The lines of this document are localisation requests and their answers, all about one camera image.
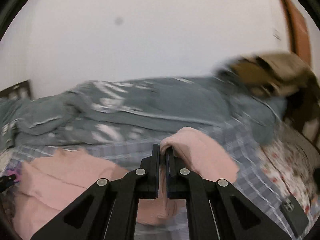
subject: black smartphone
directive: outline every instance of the black smartphone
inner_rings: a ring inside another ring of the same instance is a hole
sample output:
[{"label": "black smartphone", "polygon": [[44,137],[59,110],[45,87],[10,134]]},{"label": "black smartphone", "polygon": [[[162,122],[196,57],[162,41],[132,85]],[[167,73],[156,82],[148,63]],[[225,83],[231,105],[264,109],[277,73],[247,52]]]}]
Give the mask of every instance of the black smartphone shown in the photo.
[{"label": "black smartphone", "polygon": [[293,195],[287,197],[280,206],[281,212],[288,221],[294,235],[301,236],[309,224],[303,208]]}]

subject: pink fabric fold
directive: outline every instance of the pink fabric fold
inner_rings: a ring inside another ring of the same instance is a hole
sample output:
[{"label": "pink fabric fold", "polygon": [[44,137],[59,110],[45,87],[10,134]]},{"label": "pink fabric fold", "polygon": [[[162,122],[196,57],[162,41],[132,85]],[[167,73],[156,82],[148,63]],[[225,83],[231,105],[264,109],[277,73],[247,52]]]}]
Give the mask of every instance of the pink fabric fold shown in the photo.
[{"label": "pink fabric fold", "polygon": [[[173,146],[186,166],[204,179],[236,180],[237,165],[212,138],[185,127],[164,139],[160,148]],[[57,149],[52,157],[22,163],[21,182],[16,195],[14,228],[23,240],[29,240],[42,226],[67,207],[100,178],[110,181],[122,178],[128,171],[117,164],[89,155],[84,149]],[[137,222],[158,225],[176,215],[184,200],[166,196],[164,167],[160,169],[159,195],[155,200],[141,199]]]}]

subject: checkered bedsheet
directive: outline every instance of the checkered bedsheet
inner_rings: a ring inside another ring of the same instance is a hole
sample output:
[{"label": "checkered bedsheet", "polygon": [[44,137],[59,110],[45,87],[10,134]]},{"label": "checkered bedsheet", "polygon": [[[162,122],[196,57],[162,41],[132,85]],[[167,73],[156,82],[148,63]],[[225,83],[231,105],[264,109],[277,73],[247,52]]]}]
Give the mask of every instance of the checkered bedsheet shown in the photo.
[{"label": "checkered bedsheet", "polygon": [[[245,120],[231,120],[219,126],[200,129],[215,139],[239,165],[237,181],[234,186],[270,217],[278,226],[295,239],[293,232],[281,213],[279,207],[282,198],[278,188],[264,175],[260,169],[260,159],[256,155],[257,143]],[[153,140],[132,140],[112,145],[86,146],[89,154],[113,161],[126,169],[134,170],[140,166],[142,158],[151,155],[152,145],[162,138]],[[13,168],[20,160],[31,161],[34,158],[52,156],[55,147],[14,148],[8,168]],[[167,221],[165,225],[151,226],[136,224],[137,240],[187,240],[188,222],[186,208]]]}]

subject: screw head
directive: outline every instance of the screw head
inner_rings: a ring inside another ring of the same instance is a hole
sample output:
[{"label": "screw head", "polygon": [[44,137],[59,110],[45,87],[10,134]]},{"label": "screw head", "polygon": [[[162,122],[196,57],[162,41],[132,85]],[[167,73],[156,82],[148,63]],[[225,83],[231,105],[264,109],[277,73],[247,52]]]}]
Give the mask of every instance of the screw head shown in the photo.
[{"label": "screw head", "polygon": [[137,175],[140,175],[140,176],[141,176],[141,175],[143,175],[143,174],[145,174],[145,173],[146,173],[146,171],[145,171],[144,169],[137,169],[137,170],[136,170],[136,174],[137,174]]},{"label": "screw head", "polygon": [[225,179],[219,179],[218,180],[218,185],[221,186],[221,187],[226,187],[226,186],[228,186],[228,181],[225,180]]},{"label": "screw head", "polygon": [[97,184],[98,184],[99,186],[105,186],[107,183],[108,183],[108,181],[107,181],[106,179],[99,179],[99,180],[97,181]]},{"label": "screw head", "polygon": [[189,173],[190,173],[190,171],[186,168],[183,168],[180,170],[180,174],[182,174],[182,175],[188,175]]}]

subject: pink cloth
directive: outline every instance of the pink cloth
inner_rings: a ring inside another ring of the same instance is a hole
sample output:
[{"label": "pink cloth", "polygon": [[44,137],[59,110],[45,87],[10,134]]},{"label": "pink cloth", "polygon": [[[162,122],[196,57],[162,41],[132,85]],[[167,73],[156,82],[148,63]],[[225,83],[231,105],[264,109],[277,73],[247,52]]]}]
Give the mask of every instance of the pink cloth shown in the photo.
[{"label": "pink cloth", "polygon": [[[200,131],[189,127],[179,130],[161,142],[161,153],[169,146],[174,147],[176,155],[185,161],[189,169],[204,179],[236,180],[236,164],[216,141]],[[22,163],[13,218],[15,230],[23,240],[29,240],[95,181],[100,178],[120,179],[127,172],[111,161],[87,154],[84,149],[75,152],[57,149],[52,157]],[[139,201],[139,223],[161,224],[185,205],[184,200],[167,198],[164,167],[161,167],[159,177],[159,197]]]}]

